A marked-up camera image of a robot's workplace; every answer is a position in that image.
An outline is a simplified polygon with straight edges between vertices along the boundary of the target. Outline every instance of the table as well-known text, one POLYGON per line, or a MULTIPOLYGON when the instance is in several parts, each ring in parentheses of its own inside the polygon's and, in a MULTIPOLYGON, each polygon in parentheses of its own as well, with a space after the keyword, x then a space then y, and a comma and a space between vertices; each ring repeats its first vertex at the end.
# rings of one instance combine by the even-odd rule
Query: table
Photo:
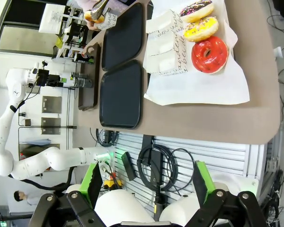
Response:
MULTIPOLYGON (((146 18, 148 0, 137 2, 145 5, 146 18)), ((143 99, 142 119, 135 130, 111 130, 241 144, 265 144, 274 137, 280 125, 279 85, 266 18, 258 1, 225 0, 225 4, 230 26, 239 38, 234 48, 235 59, 246 75, 250 102, 229 106, 160 106, 143 99)), ((94 43, 102 46, 104 34, 105 31, 100 32, 87 47, 94 43)), ((146 43, 136 57, 140 62, 145 48, 146 43)), ((104 73, 100 69, 99 81, 104 73)), ((145 71, 143 90, 147 90, 145 71)), ((103 128, 99 121, 99 106, 79 112, 78 119, 79 126, 103 128)))

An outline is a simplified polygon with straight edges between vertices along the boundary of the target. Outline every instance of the screw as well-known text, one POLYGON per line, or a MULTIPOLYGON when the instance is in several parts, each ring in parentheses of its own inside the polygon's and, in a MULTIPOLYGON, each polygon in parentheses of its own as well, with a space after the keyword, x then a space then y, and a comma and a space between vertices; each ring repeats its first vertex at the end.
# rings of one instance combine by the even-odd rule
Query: screw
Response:
POLYGON ((247 195, 247 194, 243 194, 243 195, 242 195, 242 198, 244 198, 244 199, 248 199, 248 198, 249 198, 249 195, 247 195))
POLYGON ((217 192, 217 196, 222 197, 223 196, 223 192, 221 192, 221 191, 217 192))

